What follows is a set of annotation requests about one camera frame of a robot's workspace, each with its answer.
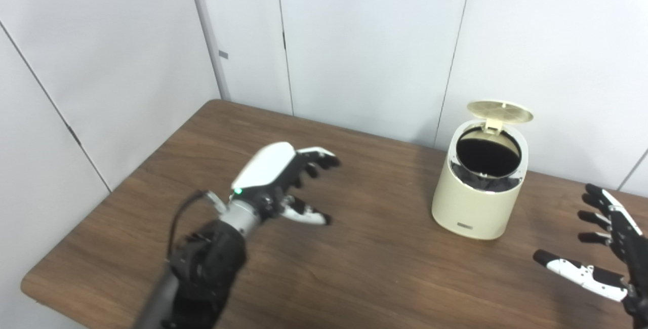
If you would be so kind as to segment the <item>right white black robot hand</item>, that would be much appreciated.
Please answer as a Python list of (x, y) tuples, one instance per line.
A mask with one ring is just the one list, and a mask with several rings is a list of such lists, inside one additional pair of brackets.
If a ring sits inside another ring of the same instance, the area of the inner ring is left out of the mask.
[(608, 191), (586, 184), (582, 200), (597, 212), (578, 211), (582, 221), (595, 224), (603, 232), (581, 232), (581, 243), (595, 243), (611, 249), (626, 265), (628, 276), (559, 257), (538, 249), (533, 260), (549, 271), (611, 301), (620, 302), (632, 317), (634, 328), (647, 325), (647, 241), (646, 236), (622, 203)]

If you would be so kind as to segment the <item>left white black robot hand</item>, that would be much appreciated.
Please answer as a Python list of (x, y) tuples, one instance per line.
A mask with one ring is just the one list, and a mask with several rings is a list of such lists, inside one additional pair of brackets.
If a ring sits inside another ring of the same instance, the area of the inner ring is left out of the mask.
[(303, 172), (315, 179), (319, 169), (339, 165), (335, 154), (319, 146), (296, 149), (285, 141), (266, 145), (232, 182), (230, 202), (249, 207), (259, 225), (278, 217), (308, 225), (330, 225), (331, 216), (291, 195), (290, 189), (303, 186)]

